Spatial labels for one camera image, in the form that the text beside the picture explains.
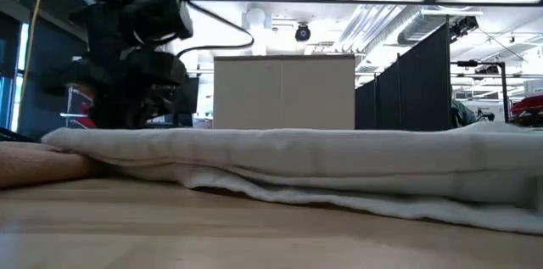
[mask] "table surface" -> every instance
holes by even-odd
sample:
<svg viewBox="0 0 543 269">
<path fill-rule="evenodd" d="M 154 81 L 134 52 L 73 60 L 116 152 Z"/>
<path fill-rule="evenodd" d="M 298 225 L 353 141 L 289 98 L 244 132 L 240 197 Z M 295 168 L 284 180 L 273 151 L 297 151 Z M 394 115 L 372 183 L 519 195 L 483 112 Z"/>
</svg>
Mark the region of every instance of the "table surface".
<svg viewBox="0 0 543 269">
<path fill-rule="evenodd" d="M 543 238 L 96 179 L 0 192 L 0 264 L 542 268 Z"/>
</svg>

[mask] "folded towel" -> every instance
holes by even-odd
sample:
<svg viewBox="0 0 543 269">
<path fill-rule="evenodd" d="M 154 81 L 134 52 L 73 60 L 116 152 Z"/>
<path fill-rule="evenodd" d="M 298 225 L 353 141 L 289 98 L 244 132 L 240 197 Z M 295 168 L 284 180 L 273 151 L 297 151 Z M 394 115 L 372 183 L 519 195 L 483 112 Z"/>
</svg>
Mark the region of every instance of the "folded towel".
<svg viewBox="0 0 543 269">
<path fill-rule="evenodd" d="M 0 142 L 0 188 L 96 176 L 100 163 L 38 143 Z"/>
<path fill-rule="evenodd" d="M 543 233 L 543 135 L 503 124 L 448 132 L 60 129 L 43 142 L 187 188 Z"/>
</svg>

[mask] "wooden board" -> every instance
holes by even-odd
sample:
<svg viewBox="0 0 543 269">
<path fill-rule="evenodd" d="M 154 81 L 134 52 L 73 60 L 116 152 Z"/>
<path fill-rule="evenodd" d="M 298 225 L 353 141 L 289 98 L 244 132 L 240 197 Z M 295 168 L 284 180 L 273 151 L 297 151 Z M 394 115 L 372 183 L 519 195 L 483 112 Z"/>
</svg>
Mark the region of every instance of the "wooden board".
<svg viewBox="0 0 543 269">
<path fill-rule="evenodd" d="M 543 238 L 275 205 L 175 184 L 0 192 L 1 268 L 541 268 Z"/>
</svg>

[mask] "camera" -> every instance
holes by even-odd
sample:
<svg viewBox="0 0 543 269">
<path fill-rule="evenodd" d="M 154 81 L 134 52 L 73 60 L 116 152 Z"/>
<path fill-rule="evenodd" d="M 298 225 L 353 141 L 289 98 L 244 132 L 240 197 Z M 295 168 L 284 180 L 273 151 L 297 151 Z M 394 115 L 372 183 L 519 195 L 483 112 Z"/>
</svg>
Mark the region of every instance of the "camera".
<svg viewBox="0 0 543 269">
<path fill-rule="evenodd" d="M 296 30 L 296 34 L 294 35 L 297 42 L 306 42 L 311 37 L 311 31 L 309 30 L 309 27 L 307 27 L 307 24 L 300 24 L 298 25 L 298 30 Z"/>
</svg>

